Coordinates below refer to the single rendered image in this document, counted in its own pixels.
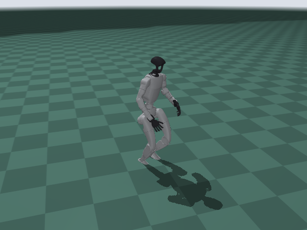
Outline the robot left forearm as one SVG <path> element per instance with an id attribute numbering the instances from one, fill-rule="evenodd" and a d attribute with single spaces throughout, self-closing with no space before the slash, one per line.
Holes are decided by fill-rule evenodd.
<path id="1" fill-rule="evenodd" d="M 172 105 L 174 105 L 173 100 L 175 100 L 175 98 L 171 95 L 170 91 L 168 93 L 166 93 L 165 96 L 172 103 Z"/>

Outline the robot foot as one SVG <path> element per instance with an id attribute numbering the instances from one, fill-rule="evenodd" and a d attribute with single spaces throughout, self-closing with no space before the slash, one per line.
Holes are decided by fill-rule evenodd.
<path id="1" fill-rule="evenodd" d="M 161 158 L 154 152 L 151 157 L 155 160 L 160 160 Z"/>
<path id="2" fill-rule="evenodd" d="M 147 165 L 147 164 L 148 164 L 148 162 L 147 162 L 146 160 L 144 160 L 144 161 L 140 161 L 140 158 L 138 159 L 138 161 L 139 161 L 139 162 L 141 162 L 141 163 L 143 163 L 143 164 L 145 164 L 145 165 Z"/>

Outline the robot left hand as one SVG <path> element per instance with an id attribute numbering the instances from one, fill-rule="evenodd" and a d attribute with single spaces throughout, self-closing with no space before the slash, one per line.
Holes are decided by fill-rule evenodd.
<path id="1" fill-rule="evenodd" d="M 179 106 L 179 103 L 176 101 L 176 100 L 173 100 L 173 103 L 174 103 L 174 107 L 176 107 L 177 108 L 177 116 L 180 116 L 180 114 L 181 114 L 181 110 L 180 110 L 180 106 Z"/>

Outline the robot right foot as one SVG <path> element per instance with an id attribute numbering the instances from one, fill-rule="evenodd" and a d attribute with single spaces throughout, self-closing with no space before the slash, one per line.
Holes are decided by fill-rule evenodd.
<path id="1" fill-rule="evenodd" d="M 138 161 L 139 161 L 139 162 L 141 162 L 141 163 L 143 163 L 143 164 L 145 164 L 145 165 L 147 165 L 147 164 L 148 164 L 148 162 L 147 162 L 146 160 L 144 160 L 144 161 L 140 161 L 140 158 L 138 159 Z"/>

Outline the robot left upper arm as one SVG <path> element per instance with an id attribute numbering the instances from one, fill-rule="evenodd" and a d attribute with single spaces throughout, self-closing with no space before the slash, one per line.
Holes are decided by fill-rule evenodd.
<path id="1" fill-rule="evenodd" d="M 166 93 L 168 93 L 168 89 L 166 88 L 166 75 L 161 73 L 163 75 L 163 84 L 162 84 L 162 90 L 161 90 L 161 93 L 162 95 L 166 95 Z"/>

